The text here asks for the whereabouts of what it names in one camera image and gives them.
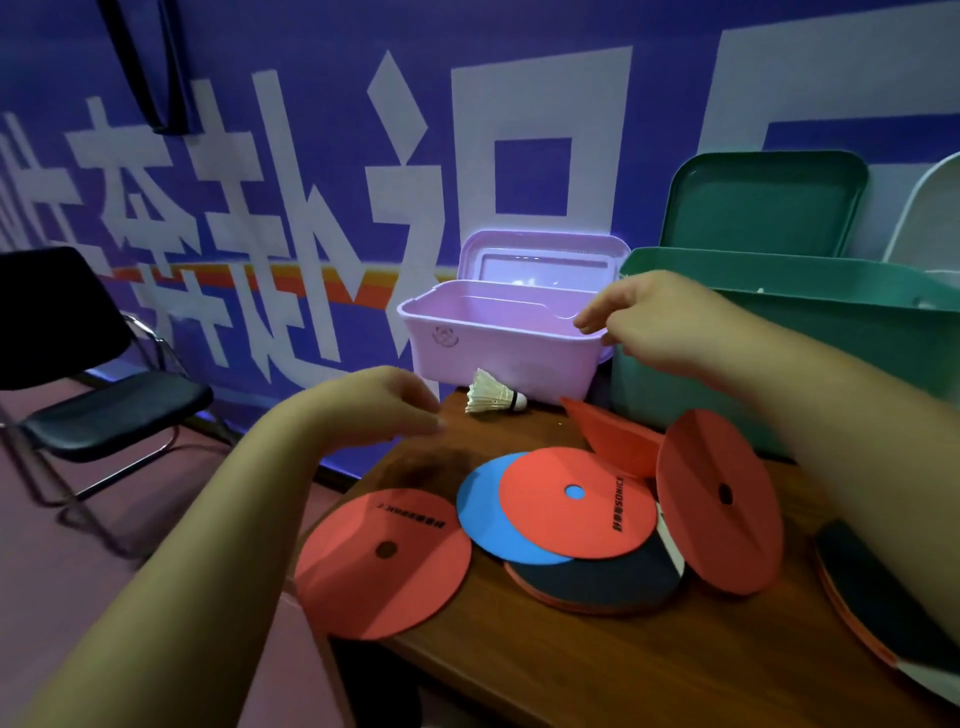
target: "left hand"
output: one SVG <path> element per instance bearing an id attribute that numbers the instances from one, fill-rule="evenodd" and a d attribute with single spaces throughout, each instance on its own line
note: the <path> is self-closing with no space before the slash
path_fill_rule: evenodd
<path id="1" fill-rule="evenodd" d="M 434 435 L 444 429 L 440 402 L 423 380 L 396 367 L 364 369 L 288 400 L 321 424 L 330 451 L 357 448 L 398 436 Z"/>

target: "blue disc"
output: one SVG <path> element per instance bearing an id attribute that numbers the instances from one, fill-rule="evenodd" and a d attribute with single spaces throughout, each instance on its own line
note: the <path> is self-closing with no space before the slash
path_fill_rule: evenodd
<path id="1" fill-rule="evenodd" d="M 523 538 L 500 507 L 500 478 L 525 454 L 498 457 L 467 476 L 457 492 L 460 524 L 478 546 L 501 559 L 539 566 L 570 561 L 568 556 L 552 553 Z"/>

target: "pink plastic box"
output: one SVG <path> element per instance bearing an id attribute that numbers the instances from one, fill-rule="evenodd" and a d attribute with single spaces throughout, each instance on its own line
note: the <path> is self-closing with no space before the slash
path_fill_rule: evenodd
<path id="1" fill-rule="evenodd" d="M 468 386 L 485 369 L 531 400 L 582 400 L 604 354 L 602 331 L 572 319 L 617 278 L 630 248 L 611 235 L 481 231 L 457 279 L 405 301 L 414 371 Z"/>

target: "green plastic bin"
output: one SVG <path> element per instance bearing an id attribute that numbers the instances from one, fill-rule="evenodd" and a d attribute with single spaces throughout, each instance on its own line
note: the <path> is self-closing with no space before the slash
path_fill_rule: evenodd
<path id="1" fill-rule="evenodd" d="M 660 246 L 837 257 L 868 178 L 853 152 L 697 155 L 670 184 Z"/>
<path id="2" fill-rule="evenodd" d="M 641 248 L 630 254 L 620 274 L 657 269 L 698 280 L 759 316 L 849 352 L 934 397 L 960 403 L 960 289 L 920 271 L 850 258 Z M 611 395 L 617 414 L 659 428 L 688 409 L 712 409 L 756 449 L 788 454 L 737 400 L 693 379 L 643 366 L 619 347 Z"/>

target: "wooden table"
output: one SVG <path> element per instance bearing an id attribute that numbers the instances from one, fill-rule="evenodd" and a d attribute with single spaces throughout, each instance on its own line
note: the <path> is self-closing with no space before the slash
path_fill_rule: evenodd
<path id="1" fill-rule="evenodd" d="M 422 488 L 455 500 L 477 466 L 547 446 L 585 448 L 563 410 L 464 414 L 448 431 L 393 448 L 345 496 Z M 807 536 L 833 516 L 796 466 L 768 462 L 780 497 L 780 580 L 762 594 L 718 594 L 694 574 L 661 611 L 587 618 L 526 595 L 474 546 L 466 581 L 428 622 L 384 641 L 454 691 L 522 726 L 929 726 L 960 711 L 885 667 L 830 607 Z"/>

